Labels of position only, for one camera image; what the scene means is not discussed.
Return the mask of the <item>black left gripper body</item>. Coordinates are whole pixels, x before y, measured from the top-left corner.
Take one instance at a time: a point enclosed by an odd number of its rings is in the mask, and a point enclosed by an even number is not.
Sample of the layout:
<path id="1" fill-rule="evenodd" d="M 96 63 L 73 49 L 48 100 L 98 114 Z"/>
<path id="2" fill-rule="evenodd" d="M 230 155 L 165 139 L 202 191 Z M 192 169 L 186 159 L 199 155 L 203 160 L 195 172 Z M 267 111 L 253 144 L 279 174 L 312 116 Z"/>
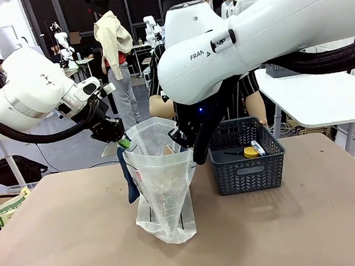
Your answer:
<path id="1" fill-rule="evenodd" d="M 104 143 L 117 142 L 125 134 L 121 118 L 109 118 L 107 116 L 104 119 L 94 119 L 89 129 L 91 138 Z"/>

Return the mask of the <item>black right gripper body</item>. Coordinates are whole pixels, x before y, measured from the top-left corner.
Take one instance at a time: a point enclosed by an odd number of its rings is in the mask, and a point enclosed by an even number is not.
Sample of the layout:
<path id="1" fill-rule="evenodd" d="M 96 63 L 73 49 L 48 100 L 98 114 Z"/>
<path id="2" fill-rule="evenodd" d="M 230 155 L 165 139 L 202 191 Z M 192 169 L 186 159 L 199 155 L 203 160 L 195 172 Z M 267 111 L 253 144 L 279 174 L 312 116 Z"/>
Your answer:
<path id="1" fill-rule="evenodd" d="M 169 131 L 171 139 L 184 148 L 208 145 L 223 115 L 219 99 L 206 99 L 197 104 L 174 103 L 176 127 Z"/>

